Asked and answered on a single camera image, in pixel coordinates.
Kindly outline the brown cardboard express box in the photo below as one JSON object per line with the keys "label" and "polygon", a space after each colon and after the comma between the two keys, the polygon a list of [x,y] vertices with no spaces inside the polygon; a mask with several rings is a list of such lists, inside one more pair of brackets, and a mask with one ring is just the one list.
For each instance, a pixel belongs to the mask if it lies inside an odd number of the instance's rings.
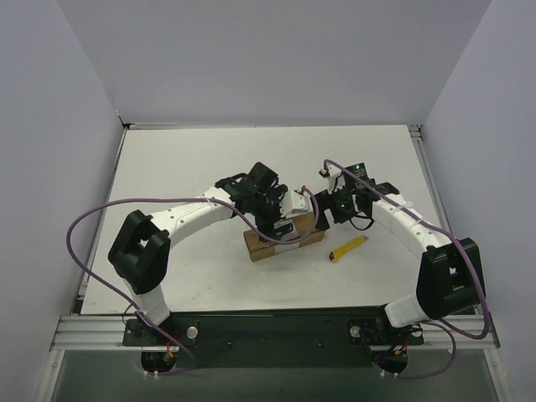
{"label": "brown cardboard express box", "polygon": [[[303,237],[312,227],[313,223],[314,213],[310,212],[277,222],[275,224],[275,229],[277,234],[280,234],[281,231],[285,231],[281,237],[281,241],[291,241]],[[322,241],[323,238],[324,231],[315,229],[301,242],[292,243],[291,245],[280,245],[263,240],[254,230],[244,232],[245,245],[252,262],[264,260],[275,255],[315,244]]]}

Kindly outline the yellow utility knife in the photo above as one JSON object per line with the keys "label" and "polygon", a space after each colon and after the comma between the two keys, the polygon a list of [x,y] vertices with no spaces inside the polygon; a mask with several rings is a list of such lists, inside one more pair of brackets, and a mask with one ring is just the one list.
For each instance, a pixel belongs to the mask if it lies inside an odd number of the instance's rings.
{"label": "yellow utility knife", "polygon": [[354,250],[355,248],[362,245],[367,239],[368,237],[366,235],[361,235],[337,247],[329,253],[329,260],[332,263],[339,262],[344,255],[346,255],[349,251]]}

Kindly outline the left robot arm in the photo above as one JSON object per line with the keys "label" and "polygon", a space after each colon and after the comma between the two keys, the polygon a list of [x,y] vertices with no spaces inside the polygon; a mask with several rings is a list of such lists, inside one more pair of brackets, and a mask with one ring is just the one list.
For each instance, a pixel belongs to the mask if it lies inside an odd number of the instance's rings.
{"label": "left robot arm", "polygon": [[274,223],[283,219],[281,203],[289,188],[277,173],[257,162],[248,173],[222,178],[199,196],[157,213],[129,213],[108,253],[108,261],[126,283],[136,309],[147,318],[142,335],[153,344],[172,333],[171,311],[161,283],[167,274],[170,250],[190,235],[239,213],[251,214],[263,235],[279,239]]}

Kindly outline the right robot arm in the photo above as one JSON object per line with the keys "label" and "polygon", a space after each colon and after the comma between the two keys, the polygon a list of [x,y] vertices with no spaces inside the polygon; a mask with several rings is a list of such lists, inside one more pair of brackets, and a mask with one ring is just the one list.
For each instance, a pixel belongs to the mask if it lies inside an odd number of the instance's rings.
{"label": "right robot arm", "polygon": [[327,189],[317,193],[317,228],[325,231],[331,222],[367,219],[384,226],[420,260],[415,290],[385,305],[391,327],[407,327],[481,306],[484,333],[491,326],[486,302],[480,251],[470,238],[459,240],[433,225],[416,211],[391,183],[377,183],[362,163],[342,167],[325,160],[320,175]]}

